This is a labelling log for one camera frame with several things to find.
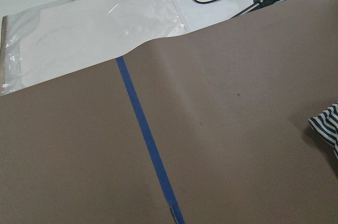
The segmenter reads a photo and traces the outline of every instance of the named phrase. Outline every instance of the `blue tape strip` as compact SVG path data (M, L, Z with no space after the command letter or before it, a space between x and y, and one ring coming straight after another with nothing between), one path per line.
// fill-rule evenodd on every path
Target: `blue tape strip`
M150 157L153 162L154 169L157 174L158 181L161 185L164 198L167 201L167 203L170 206L170 210L172 212L172 215L175 218L175 221L177 224L184 224L184 219L179 207L179 204L176 200L176 197L174 195L174 191L170 185L167 173L164 169L161 157L159 155L158 149L156 147L152 132L150 131L149 124L147 122L147 119L144 115L144 112L142 110L141 103L139 102L139 99L137 97L136 90L134 88L132 79L129 75L125 60L123 57L119 57L116 59L116 62L118 64L118 68L120 70L121 76L123 78L123 82L126 86L130 102L132 103L139 127L142 131L144 141L146 143L146 146L148 148L148 152L150 154Z

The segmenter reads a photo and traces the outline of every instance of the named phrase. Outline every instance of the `striped fabric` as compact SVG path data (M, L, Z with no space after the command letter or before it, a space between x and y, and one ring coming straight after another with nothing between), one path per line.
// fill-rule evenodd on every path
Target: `striped fabric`
M334 148L338 158L338 103L327 108L319 116L310 118L308 122L312 129Z

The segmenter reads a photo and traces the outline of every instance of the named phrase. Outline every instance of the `blue painter's tape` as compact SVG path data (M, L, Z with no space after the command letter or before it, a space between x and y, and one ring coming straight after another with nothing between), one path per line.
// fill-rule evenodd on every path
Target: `blue painter's tape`
M147 122L147 119L144 115L141 103L139 102L139 99L137 97L136 90L134 88L132 79L129 75L125 60L123 57L119 57L116 59L116 62L118 64L118 68L120 70L121 76L123 78L123 82L125 84L125 87L127 89L130 102L132 103L139 127L141 129L144 141L146 143L146 146L148 148L149 155L152 159L154 169L157 174L158 181L161 185L164 198L167 201L167 203L170 206L170 210L172 212L172 215L175 218L175 221L177 224L184 224L184 219L179 207L179 204L176 200L174 191L170 185L169 178L167 176L167 173L164 169L161 157L159 155L158 149L156 147L152 132L150 130L149 124Z

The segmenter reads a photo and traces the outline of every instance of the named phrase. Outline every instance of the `clear plastic sleeve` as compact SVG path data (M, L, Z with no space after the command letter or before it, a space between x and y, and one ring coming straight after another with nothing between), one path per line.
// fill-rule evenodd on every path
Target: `clear plastic sleeve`
M60 0L6 16L1 94L186 32L174 0Z

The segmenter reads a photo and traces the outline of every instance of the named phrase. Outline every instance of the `black and white striped cloth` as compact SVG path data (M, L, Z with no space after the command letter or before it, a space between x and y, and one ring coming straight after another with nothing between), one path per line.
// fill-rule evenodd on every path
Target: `black and white striped cloth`
M338 158L338 103L327 108L319 116L310 118L308 122L312 129L334 148Z

